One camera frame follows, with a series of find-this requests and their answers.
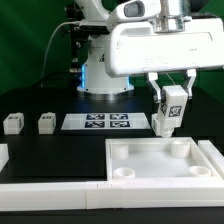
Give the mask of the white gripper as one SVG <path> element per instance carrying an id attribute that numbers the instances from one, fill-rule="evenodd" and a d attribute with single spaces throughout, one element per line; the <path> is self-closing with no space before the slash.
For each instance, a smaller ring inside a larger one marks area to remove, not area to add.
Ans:
<path id="1" fill-rule="evenodd" d="M 157 73 L 186 70 L 183 88 L 191 99 L 195 69 L 224 66 L 223 22 L 193 19 L 177 33 L 155 33 L 149 22 L 119 24 L 105 40 L 104 59 L 110 77 L 148 73 L 155 103 L 162 99 Z"/>

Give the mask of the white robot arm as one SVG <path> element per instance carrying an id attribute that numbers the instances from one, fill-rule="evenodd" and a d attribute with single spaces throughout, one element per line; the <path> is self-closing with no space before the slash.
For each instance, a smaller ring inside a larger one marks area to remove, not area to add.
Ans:
<path id="1" fill-rule="evenodd" d="M 201 14 L 191 0 L 74 0 L 71 25 L 78 44 L 88 44 L 78 90 L 110 98 L 129 92 L 128 78 L 146 75 L 155 101 L 168 92 L 192 96 L 198 70 L 224 66 L 224 22 Z"/>

